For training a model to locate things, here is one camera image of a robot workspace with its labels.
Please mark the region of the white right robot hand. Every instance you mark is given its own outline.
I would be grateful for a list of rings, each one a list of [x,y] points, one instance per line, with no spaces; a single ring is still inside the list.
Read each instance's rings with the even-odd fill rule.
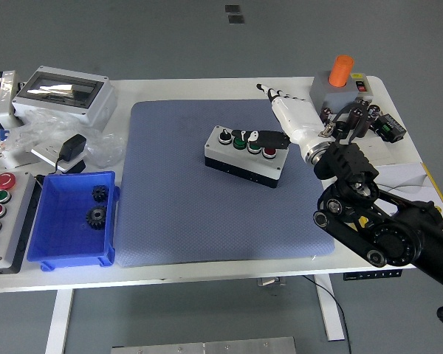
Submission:
[[[303,154],[328,144],[327,138],[319,136],[323,123],[313,104],[260,83],[256,87],[269,99],[282,131],[232,130],[233,137],[261,148],[287,149],[294,144]]]

